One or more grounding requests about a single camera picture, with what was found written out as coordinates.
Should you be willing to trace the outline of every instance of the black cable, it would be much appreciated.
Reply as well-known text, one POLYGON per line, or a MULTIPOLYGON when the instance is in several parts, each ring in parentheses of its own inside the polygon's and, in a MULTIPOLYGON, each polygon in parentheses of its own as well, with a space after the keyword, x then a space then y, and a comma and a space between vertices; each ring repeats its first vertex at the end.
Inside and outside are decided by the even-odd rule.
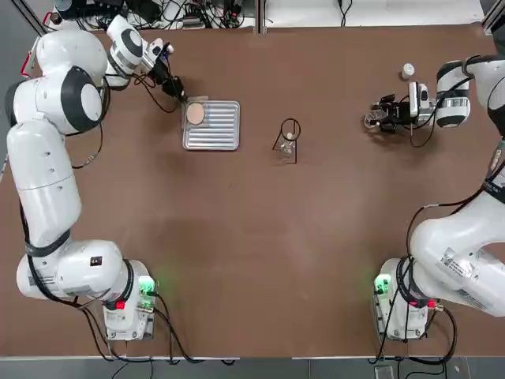
POLYGON ((114 379, 116 377, 116 375, 118 375, 125 367, 127 367, 127 365, 129 365, 129 362, 125 363, 123 366, 119 367, 115 372, 114 374, 112 375, 112 377, 110 377, 110 379, 114 379))
POLYGON ((148 75, 146 73, 143 73, 141 75, 137 75, 135 77, 135 80, 133 81, 133 85, 139 85, 141 83, 141 81, 143 81, 149 88, 155 88, 156 84, 152 81, 152 79, 151 79, 150 84, 145 81, 145 79, 147 77, 148 77, 148 75))
POLYGON ((448 310, 447 308, 444 307, 443 311, 449 317, 449 320, 451 320, 451 324, 452 324, 452 342, 451 342, 451 346, 449 347, 449 351, 439 361, 429 361, 429 360, 422 359, 422 358, 409 357, 409 359, 411 361, 417 362, 417 363, 422 363, 423 365, 439 366, 441 364, 449 362, 449 360, 454 355, 455 350, 456 350, 456 344, 458 343, 458 325, 456 324, 455 317, 452 315, 450 310, 448 310))
MULTIPOLYGON (((401 364, 402 360, 403 359, 398 360, 398 365, 396 366, 396 377, 398 379, 401 378, 400 377, 400 364, 401 364)), ((407 379, 410 375, 415 375, 415 374, 425 374, 425 375, 438 376, 438 375, 442 375, 443 373, 445 373, 445 377, 447 378, 447 364, 446 363, 442 364, 442 371, 440 371, 439 373, 429 373, 426 371, 412 371, 405 376, 405 379, 407 379)))
POLYGON ((144 83, 144 81, 142 81, 142 80, 140 80, 140 83, 144 86, 145 90, 148 92, 148 94, 149 94, 149 96, 151 97, 152 101, 154 101, 154 102, 155 102, 155 104, 158 106, 158 108, 159 108, 159 109, 161 109, 163 112, 168 113, 168 114, 170 114, 170 113, 174 113, 174 112, 175 112, 175 110, 177 109, 177 106, 174 106, 174 108, 173 108, 173 109, 171 109, 171 110, 167 110, 167 109, 165 109, 165 108, 164 108, 164 107, 163 107, 163 106, 162 106, 162 105, 158 102, 158 100, 156 100, 156 98, 154 97, 154 95, 151 93, 151 91, 149 90, 148 85, 147 85, 147 84, 145 84, 145 83, 144 83))
POLYGON ((162 318, 163 321, 165 321, 166 325, 168 326, 168 329, 170 330, 170 334, 172 336, 174 336, 174 339, 175 339, 175 343, 178 345, 179 347, 179 350, 181 351, 181 354, 182 356, 184 357, 184 359, 189 362, 189 363, 193 363, 193 364, 197 364, 197 363, 202 363, 204 362, 204 360, 202 359, 194 359, 194 358, 191 358, 184 350, 184 348, 182 347, 181 345, 181 341, 179 340, 179 337, 177 335, 177 333, 175 332, 174 330, 174 327, 172 326, 172 324, 170 323, 170 320, 168 320, 168 318, 163 314, 163 312, 161 312, 160 310, 158 310, 157 308, 154 308, 154 312, 155 312, 155 315, 159 316, 162 318))
POLYGON ((414 148, 422 148, 423 146, 425 146, 428 143, 429 140, 431 140, 431 138, 433 136, 433 132, 435 131, 436 120, 433 119, 432 128, 431 128, 431 130, 429 132, 429 135, 428 135, 428 137, 421 144, 414 144, 412 130, 420 129, 423 126, 427 125, 430 122, 430 120, 436 116, 436 111, 442 106, 442 103, 446 99, 446 97, 449 96, 449 94, 452 91, 454 91, 457 87, 459 87, 462 84, 465 84, 467 81, 470 81, 470 80, 471 80, 471 77, 466 77, 465 79, 462 79, 461 81, 459 81, 458 83, 456 83, 455 85, 453 85, 451 88, 449 88, 448 91, 445 91, 442 94, 442 96, 440 97, 440 99, 436 102, 435 109, 429 115, 428 119, 425 122, 423 122, 421 125, 411 126, 410 127, 410 130, 411 130, 410 145, 412 145, 412 147, 414 147, 414 148))
POLYGON ((21 16, 23 16, 23 18, 30 24, 30 26, 33 28, 33 30, 36 31, 36 33, 39 35, 39 37, 42 37, 42 34, 40 33, 40 30, 32 23, 32 20, 30 20, 28 18, 28 16, 26 14, 24 14, 24 12, 21 10, 21 8, 19 7, 19 5, 14 0, 10 0, 10 2, 13 3, 13 5, 17 8, 17 10, 21 14, 21 16))
POLYGON ((342 20, 340 21, 340 26, 344 27, 344 26, 346 26, 346 22, 347 22, 347 19, 346 19, 347 12, 349 12, 350 7, 353 6, 353 0, 350 0, 350 4, 349 4, 349 6, 347 6, 345 12, 344 12, 344 9, 342 8, 342 0, 338 0, 338 1, 339 1, 340 13, 342 14, 342 20))
POLYGON ((435 320, 435 316, 438 312, 433 310, 433 314, 432 316, 430 317, 430 319, 428 320, 428 323, 426 324, 426 328, 425 328, 425 332, 423 334, 421 334, 421 336, 419 337, 419 340, 425 336, 428 335, 428 330, 430 329, 430 327, 432 326, 432 323, 433 323, 433 320, 435 320))
MULTIPOLYGON (((96 157, 102 151, 102 147, 103 147, 103 127, 102 127, 102 120, 105 118, 105 115, 109 111, 109 106, 110 106, 110 86, 109 86, 109 82, 107 81, 106 77, 103 77, 103 84, 104 84, 104 86, 103 86, 103 98, 102 98, 102 114, 100 115, 99 125, 98 125, 98 127, 100 129, 100 143, 99 143, 99 147, 96 150, 96 152, 93 153, 93 154, 91 154, 90 156, 88 156, 88 158, 86 158, 86 160, 82 164, 77 165, 77 166, 73 166, 72 165, 72 168, 74 170, 79 170, 79 169, 84 168, 87 165, 89 165, 91 162, 93 162, 96 159, 96 157)), ((82 132, 71 133, 71 134, 68 134, 67 137, 76 136, 78 134, 82 134, 82 132)))
POLYGON ((74 170, 79 170, 81 168, 84 168, 86 167, 87 165, 89 165, 91 162, 93 162, 96 157, 101 153, 102 151, 102 147, 103 147, 103 128, 102 128, 102 124, 100 123, 98 125, 99 129, 100 129, 100 143, 99 143, 99 146, 98 146, 98 149, 96 150, 95 153, 91 154, 90 156, 88 156, 88 158, 86 158, 86 160, 84 161, 84 163, 80 164, 80 165, 77 165, 77 166, 74 166, 72 165, 72 168, 74 170))
MULTIPOLYGON (((405 270, 405 272, 403 273, 404 278, 405 278, 406 273, 409 271, 411 264, 412 264, 412 262, 409 261, 409 265, 407 266, 407 270, 405 270)), ((393 295, 393 300, 391 301, 391 306, 389 307, 389 314, 387 315, 386 326, 384 327, 382 340, 380 342, 379 353, 377 353, 373 362, 371 362, 370 359, 368 360, 368 363, 370 363, 371 365, 375 365, 381 359, 381 357, 383 355, 384 344, 386 343, 387 327, 389 326, 389 321, 391 320, 391 315, 393 314, 393 307, 395 306, 396 297, 398 296, 399 290, 400 290, 400 287, 397 286, 395 294, 393 295)))
MULTIPOLYGON (((162 303, 163 308, 165 309, 166 319, 170 322, 170 314, 168 312, 168 306, 165 303, 165 299, 163 299, 163 297, 160 294, 158 294, 158 293, 154 293, 152 295, 155 296, 156 298, 158 298, 159 301, 162 303)), ((172 348, 172 332, 171 332, 171 328, 169 328, 169 332, 170 332, 169 333, 170 334, 170 339, 169 339, 169 345, 168 345, 168 350, 169 350, 169 361, 168 362, 171 365, 177 365, 179 363, 179 361, 178 360, 174 361, 174 352, 173 352, 173 348, 172 348)))

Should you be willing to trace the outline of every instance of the ribbed metal tray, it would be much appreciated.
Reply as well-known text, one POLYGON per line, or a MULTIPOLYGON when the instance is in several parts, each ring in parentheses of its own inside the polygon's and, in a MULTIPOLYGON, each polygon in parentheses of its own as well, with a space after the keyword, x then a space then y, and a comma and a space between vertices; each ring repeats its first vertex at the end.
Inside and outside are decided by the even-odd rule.
POLYGON ((186 150, 236 150, 240 137, 240 104, 237 101, 198 100, 205 109, 201 124, 184 116, 182 145, 186 150))

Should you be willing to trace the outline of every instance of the robotic arm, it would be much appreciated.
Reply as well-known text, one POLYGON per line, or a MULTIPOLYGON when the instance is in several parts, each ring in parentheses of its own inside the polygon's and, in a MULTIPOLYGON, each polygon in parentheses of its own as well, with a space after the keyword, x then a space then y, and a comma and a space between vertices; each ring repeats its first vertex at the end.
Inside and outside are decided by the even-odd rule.
POLYGON ((107 81, 124 89, 138 66, 157 83, 170 84, 176 99, 185 101, 185 92, 168 68, 170 44, 148 44, 120 16, 107 34, 113 39, 108 52, 88 32, 43 36, 36 48, 43 75, 15 84, 6 95, 12 126, 7 148, 26 244, 17 286, 33 298, 100 299, 108 338, 141 340, 152 333, 154 281, 140 261, 123 259, 115 243, 70 238, 81 202, 64 139, 99 125, 99 88, 107 81))
MULTIPOLYGON (((468 118, 469 79, 475 80, 479 103, 505 137, 505 59, 499 56, 448 62, 439 70, 437 125, 459 126, 468 118)), ((436 304, 430 299, 505 316, 505 265, 484 249, 505 242, 505 165, 495 169, 501 150, 497 152, 477 196, 459 212, 415 228, 412 268, 408 259, 390 259, 381 268, 375 280, 375 311, 378 329, 387 329, 387 338, 424 336, 428 305, 436 304)))

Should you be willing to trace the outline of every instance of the table surface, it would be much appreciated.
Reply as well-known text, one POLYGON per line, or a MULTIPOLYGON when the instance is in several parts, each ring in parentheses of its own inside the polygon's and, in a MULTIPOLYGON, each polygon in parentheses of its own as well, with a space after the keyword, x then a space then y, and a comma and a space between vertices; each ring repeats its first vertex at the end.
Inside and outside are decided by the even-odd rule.
MULTIPOLYGON (((142 260, 191 355, 374 355, 371 288, 380 266, 405 254, 407 224, 421 205, 460 200, 481 184, 499 135, 473 84, 469 121, 437 128, 424 148, 406 135, 372 137, 361 118, 381 96, 407 93, 398 78, 404 63, 434 95, 442 64, 493 53, 492 39, 477 24, 143 36, 172 42, 173 73, 191 96, 240 102, 240 147, 187 152, 180 111, 163 113, 141 86, 113 92, 102 153, 76 172, 83 212, 73 238, 112 240, 142 260), (279 164, 271 151, 288 117, 303 129, 297 165, 279 164)), ((78 162, 95 151, 99 131, 70 140, 78 162)), ((0 355, 96 355, 83 316, 18 292, 24 247, 9 168, 0 199, 0 355)), ((458 355, 505 355, 494 338, 505 333, 503 320, 450 308, 458 355)), ((387 343, 386 353, 443 354, 450 329, 439 323, 427 340, 387 343)), ((154 341, 129 343, 127 354, 167 355, 167 333, 156 326, 154 341)))

